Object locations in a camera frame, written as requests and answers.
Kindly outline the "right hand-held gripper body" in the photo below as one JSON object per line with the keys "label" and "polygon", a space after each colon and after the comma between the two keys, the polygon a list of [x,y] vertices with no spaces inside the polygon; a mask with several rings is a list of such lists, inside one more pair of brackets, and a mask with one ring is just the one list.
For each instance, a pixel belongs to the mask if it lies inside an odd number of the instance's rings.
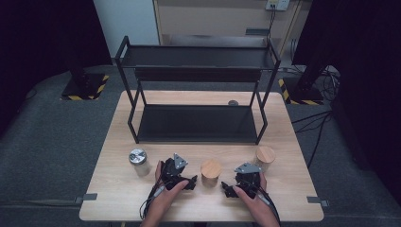
{"label": "right hand-held gripper body", "polygon": [[235,168],[237,187],[241,188],[253,199],[260,187],[260,172],[262,169],[251,163],[244,163]]}

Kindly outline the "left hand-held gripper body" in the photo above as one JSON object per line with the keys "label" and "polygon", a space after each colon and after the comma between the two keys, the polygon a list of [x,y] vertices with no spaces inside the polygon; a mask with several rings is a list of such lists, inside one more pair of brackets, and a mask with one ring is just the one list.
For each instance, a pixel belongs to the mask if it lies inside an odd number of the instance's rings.
{"label": "left hand-held gripper body", "polygon": [[164,162],[161,171],[161,178],[167,190],[171,190],[181,181],[189,181],[189,179],[181,176],[181,173],[187,165],[188,162],[177,153]]}

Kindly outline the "short jar with wooden lid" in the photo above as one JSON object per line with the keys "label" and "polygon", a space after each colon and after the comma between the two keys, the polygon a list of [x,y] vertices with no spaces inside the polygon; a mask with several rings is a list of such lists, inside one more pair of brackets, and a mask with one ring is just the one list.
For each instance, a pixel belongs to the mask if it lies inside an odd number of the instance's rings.
{"label": "short jar with wooden lid", "polygon": [[200,165],[201,181],[206,187],[214,187],[221,173],[221,163],[216,159],[205,160]]}

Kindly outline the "glass jar with silver lid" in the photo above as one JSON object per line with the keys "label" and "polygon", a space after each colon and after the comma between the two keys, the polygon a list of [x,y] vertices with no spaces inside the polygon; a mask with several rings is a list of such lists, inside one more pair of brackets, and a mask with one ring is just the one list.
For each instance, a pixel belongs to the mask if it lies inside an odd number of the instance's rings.
{"label": "glass jar with silver lid", "polygon": [[129,161],[134,170],[140,177],[145,177],[150,173],[147,153],[142,148],[135,148],[129,154]]}

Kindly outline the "black metal shelf rack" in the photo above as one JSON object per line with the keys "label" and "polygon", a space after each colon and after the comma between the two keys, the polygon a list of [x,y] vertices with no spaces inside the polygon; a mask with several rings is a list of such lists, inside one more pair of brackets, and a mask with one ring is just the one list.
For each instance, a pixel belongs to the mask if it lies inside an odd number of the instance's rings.
{"label": "black metal shelf rack", "polygon": [[[281,60],[271,40],[262,47],[131,44],[124,37],[115,63],[131,102],[128,126],[136,143],[258,144],[268,126],[261,76],[275,78]],[[150,104],[144,81],[251,83],[246,105]]]}

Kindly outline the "person's right hand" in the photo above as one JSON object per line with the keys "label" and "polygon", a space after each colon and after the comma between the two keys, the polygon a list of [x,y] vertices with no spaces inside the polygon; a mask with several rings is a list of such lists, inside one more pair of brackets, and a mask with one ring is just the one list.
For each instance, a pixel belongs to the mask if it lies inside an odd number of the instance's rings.
{"label": "person's right hand", "polygon": [[248,207],[253,218],[257,213],[272,213],[271,209],[260,198],[250,198],[245,191],[237,186],[234,186],[234,191]]}

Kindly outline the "person's left hand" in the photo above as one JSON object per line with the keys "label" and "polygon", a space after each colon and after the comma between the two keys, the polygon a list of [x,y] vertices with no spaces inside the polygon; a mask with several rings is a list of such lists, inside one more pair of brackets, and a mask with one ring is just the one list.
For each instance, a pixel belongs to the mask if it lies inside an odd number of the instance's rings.
{"label": "person's left hand", "polygon": [[176,197],[189,184],[188,180],[183,180],[177,183],[172,189],[164,189],[151,203],[149,212],[151,214],[165,214],[174,202]]}

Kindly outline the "tall jar with wooden lid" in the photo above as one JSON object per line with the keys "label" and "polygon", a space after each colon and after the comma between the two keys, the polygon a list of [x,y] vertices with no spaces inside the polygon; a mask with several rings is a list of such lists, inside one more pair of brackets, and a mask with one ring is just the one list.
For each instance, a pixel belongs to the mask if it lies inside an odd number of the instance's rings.
{"label": "tall jar with wooden lid", "polygon": [[276,155],[270,147],[258,147],[255,152],[254,163],[263,171],[266,171],[275,161]]}

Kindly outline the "black stand with striped base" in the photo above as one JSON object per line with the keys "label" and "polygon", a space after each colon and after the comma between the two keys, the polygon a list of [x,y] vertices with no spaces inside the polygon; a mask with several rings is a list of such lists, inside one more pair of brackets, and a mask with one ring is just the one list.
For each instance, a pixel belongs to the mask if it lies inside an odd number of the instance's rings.
{"label": "black stand with striped base", "polygon": [[78,56],[69,47],[63,50],[64,62],[71,78],[61,93],[63,100],[97,99],[108,77],[105,74],[87,73],[81,66]]}
{"label": "black stand with striped base", "polygon": [[294,77],[283,77],[278,80],[287,104],[323,105],[323,96],[319,89],[314,86],[320,73],[315,76],[308,74],[297,66],[287,68],[287,73],[293,73]]}

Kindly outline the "dark curtain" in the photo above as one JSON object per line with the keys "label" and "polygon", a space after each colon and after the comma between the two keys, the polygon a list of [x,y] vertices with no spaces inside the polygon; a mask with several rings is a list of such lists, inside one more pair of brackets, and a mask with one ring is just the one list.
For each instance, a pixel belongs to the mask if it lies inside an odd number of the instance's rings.
{"label": "dark curtain", "polygon": [[0,0],[0,135],[40,81],[109,64],[94,0]]}
{"label": "dark curtain", "polygon": [[293,62],[339,71],[343,138],[401,203],[401,0],[312,0]]}

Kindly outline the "beige cabinet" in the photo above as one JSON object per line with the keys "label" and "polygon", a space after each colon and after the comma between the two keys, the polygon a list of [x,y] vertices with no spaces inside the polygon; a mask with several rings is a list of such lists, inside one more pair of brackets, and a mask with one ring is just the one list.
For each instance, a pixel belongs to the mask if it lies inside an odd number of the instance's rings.
{"label": "beige cabinet", "polygon": [[286,44],[309,0],[290,0],[286,11],[266,10],[268,0],[153,0],[159,40],[173,35],[244,37],[249,29],[269,29],[278,49]]}

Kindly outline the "grey table bracket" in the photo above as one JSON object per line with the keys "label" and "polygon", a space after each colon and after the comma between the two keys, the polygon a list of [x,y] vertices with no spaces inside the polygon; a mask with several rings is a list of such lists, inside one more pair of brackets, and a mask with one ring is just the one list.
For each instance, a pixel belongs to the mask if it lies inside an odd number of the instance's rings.
{"label": "grey table bracket", "polygon": [[75,204],[82,204],[84,201],[95,201],[97,198],[97,193],[84,194],[81,197],[75,198]]}
{"label": "grey table bracket", "polygon": [[330,205],[328,200],[322,200],[319,197],[307,196],[306,198],[308,203],[318,203],[321,207],[328,207]]}

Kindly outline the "white wall socket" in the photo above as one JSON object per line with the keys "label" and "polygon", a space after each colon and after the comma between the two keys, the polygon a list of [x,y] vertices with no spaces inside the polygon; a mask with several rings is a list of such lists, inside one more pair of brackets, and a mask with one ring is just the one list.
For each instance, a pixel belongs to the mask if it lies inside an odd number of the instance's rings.
{"label": "white wall socket", "polygon": [[266,10],[286,11],[290,0],[268,0]]}

